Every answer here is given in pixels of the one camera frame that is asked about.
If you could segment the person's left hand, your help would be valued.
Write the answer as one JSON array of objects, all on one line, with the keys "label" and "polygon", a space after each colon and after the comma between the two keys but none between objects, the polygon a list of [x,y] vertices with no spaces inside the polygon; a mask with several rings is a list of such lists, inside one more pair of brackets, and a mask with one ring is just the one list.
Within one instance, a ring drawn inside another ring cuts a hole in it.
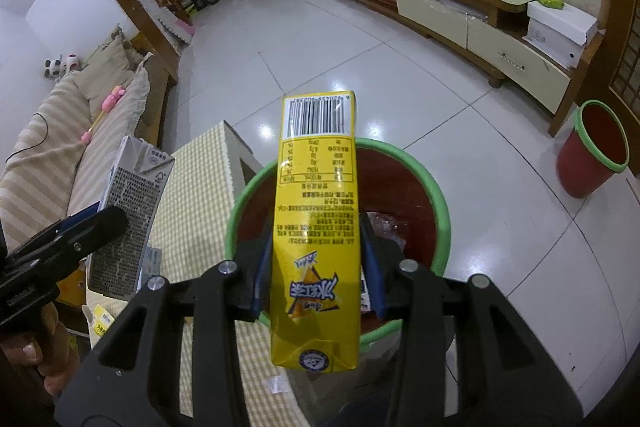
[{"label": "person's left hand", "polygon": [[57,397],[80,365],[66,326],[53,303],[45,305],[26,333],[1,340],[1,348],[14,367],[35,367],[43,377],[43,389]]}]

